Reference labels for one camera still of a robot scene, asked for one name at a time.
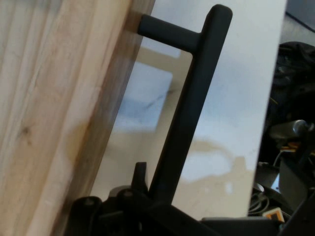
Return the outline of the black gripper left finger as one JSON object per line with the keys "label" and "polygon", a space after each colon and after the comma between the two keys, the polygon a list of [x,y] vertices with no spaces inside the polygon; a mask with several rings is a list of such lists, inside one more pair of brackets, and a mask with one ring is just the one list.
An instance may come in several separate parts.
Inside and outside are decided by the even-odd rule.
{"label": "black gripper left finger", "polygon": [[70,236],[156,236],[158,227],[148,216],[145,162],[135,165],[130,186],[117,187],[106,201],[82,197],[73,202],[68,218]]}

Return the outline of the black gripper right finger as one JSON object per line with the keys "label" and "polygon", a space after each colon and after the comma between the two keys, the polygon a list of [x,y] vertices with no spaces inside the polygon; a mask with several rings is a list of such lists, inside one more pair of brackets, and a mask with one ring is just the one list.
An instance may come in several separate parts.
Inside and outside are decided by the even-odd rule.
{"label": "black gripper right finger", "polygon": [[218,236],[219,233],[172,205],[148,201],[147,235]]}

